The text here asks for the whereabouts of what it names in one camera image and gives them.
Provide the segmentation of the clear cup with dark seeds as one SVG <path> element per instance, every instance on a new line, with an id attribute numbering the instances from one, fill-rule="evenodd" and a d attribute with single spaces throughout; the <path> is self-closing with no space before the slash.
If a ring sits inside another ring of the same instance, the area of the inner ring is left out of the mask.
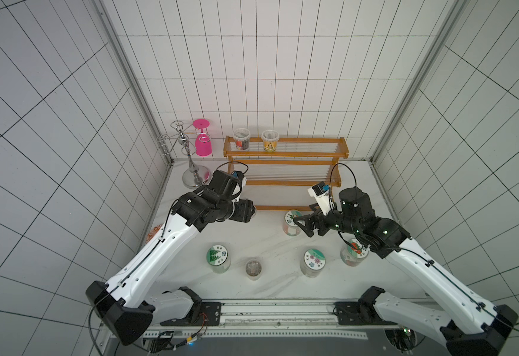
<path id="1" fill-rule="evenodd" d="M 246 128 L 238 128 L 234 131 L 234 141 L 236 148 L 240 151 L 246 151 L 250 145 L 250 131 Z"/>

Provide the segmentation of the clear cup with yellow label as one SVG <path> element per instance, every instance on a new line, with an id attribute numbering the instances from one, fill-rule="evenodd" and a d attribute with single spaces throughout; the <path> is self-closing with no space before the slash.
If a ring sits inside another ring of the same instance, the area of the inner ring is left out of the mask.
<path id="1" fill-rule="evenodd" d="M 265 152 L 273 153 L 277 150 L 280 135 L 275 130 L 265 130 L 261 135 L 263 149 Z"/>

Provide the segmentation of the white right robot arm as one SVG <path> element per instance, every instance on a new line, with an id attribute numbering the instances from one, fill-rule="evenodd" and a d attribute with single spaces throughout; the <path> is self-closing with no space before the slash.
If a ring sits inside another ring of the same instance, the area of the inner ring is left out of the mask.
<path id="1" fill-rule="evenodd" d="M 389 218 L 378 217 L 369 195 L 357 186 L 331 198 L 324 182 L 308 189 L 316 202 L 311 214 L 294 218 L 302 231 L 313 237 L 335 230 L 350 234 L 347 244 L 355 252 L 371 252 L 388 261 L 416 282 L 439 309 L 428 309 L 372 286 L 359 298 L 364 321 L 375 320 L 406 326 L 437 341 L 451 355 L 498 355 L 518 321 L 507 305 L 495 305 L 466 287 L 438 264 L 408 231 Z"/>

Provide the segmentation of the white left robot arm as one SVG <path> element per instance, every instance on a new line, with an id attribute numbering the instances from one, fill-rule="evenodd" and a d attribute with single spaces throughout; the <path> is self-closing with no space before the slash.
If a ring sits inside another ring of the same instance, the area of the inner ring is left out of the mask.
<path id="1" fill-rule="evenodd" d="M 108 281 L 94 281 L 86 296 L 96 314 L 125 346 L 137 341 L 152 325 L 180 320 L 188 325 L 201 318 L 201 298 L 188 287 L 148 295 L 173 258 L 204 228 L 232 220 L 248 223 L 256 213 L 251 200 L 240 195 L 243 172 L 216 170 L 210 182 L 189 191 L 171 206 L 156 236 Z"/>

